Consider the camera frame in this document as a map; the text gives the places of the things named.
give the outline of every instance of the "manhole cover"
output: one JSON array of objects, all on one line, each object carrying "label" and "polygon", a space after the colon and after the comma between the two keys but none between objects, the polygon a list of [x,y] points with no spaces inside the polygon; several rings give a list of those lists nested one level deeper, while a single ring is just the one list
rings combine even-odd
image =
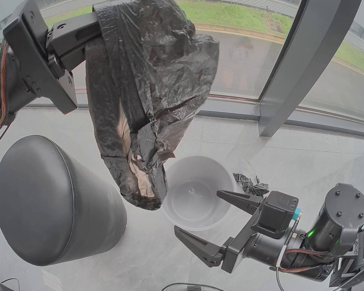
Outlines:
[{"label": "manhole cover", "polygon": [[284,33],[283,24],[279,21],[266,17],[268,27],[272,32]]}]

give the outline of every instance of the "yellow curb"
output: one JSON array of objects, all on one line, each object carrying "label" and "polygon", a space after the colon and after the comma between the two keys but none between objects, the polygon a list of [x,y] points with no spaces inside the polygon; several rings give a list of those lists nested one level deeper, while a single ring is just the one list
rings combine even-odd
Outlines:
[{"label": "yellow curb", "polygon": [[[280,43],[283,44],[285,41],[283,38],[279,37],[279,36],[275,36],[275,35],[269,35],[267,33],[260,33],[260,32],[255,32],[253,30],[240,30],[240,29],[234,29],[238,32],[233,32],[233,31],[227,31],[227,30],[220,30],[220,29],[213,29],[212,27],[215,28],[222,28],[224,29],[224,27],[221,26],[214,26],[214,25],[209,25],[211,28],[206,28],[207,26],[201,26],[199,24],[196,25],[196,29],[197,30],[203,30],[203,31],[207,31],[207,32],[222,32],[222,33],[229,33],[232,35],[238,35],[238,36],[249,36],[251,38],[256,38],[256,39],[260,39],[260,40],[266,40],[266,41],[270,41],[270,42],[275,42],[275,43]],[[342,62],[341,60],[335,59],[334,57],[332,58],[332,61],[336,62],[337,64],[343,65],[361,75],[364,76],[364,72],[360,71],[357,68],[353,68],[350,65],[347,65],[346,63]]]}]

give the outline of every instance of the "road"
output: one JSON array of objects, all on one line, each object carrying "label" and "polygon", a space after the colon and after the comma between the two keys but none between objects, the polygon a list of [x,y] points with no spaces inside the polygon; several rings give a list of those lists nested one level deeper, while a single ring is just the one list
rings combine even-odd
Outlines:
[{"label": "road", "polygon": [[[279,56],[282,44],[222,32],[197,31],[220,41],[220,58],[212,93],[257,99]],[[76,88],[85,88],[85,64],[73,70]],[[364,76],[330,62],[302,106],[364,119]]]}]

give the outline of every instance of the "black leather stool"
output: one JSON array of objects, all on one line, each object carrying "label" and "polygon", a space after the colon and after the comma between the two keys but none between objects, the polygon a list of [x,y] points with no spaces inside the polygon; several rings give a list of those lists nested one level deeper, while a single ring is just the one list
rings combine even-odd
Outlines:
[{"label": "black leather stool", "polygon": [[28,263],[44,266],[110,250],[126,225],[115,187],[46,137],[15,142],[0,162],[0,228]]}]

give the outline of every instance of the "lawn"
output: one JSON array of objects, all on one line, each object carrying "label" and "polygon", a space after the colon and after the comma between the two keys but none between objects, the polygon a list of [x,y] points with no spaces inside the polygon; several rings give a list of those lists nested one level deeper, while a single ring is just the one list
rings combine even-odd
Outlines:
[{"label": "lawn", "polygon": [[[179,6],[185,11],[186,16],[195,24],[212,24],[222,26],[232,26],[255,30],[258,32],[271,33],[266,17],[279,21],[283,25],[284,34],[276,35],[287,36],[293,19],[277,13],[244,7],[238,4],[208,2],[203,0],[181,0]],[[49,28],[56,22],[67,18],[82,15],[92,11],[92,7],[83,7],[71,12],[46,18],[45,21]],[[335,56],[346,61],[364,71],[364,53],[351,46],[346,41],[342,42]]]}]

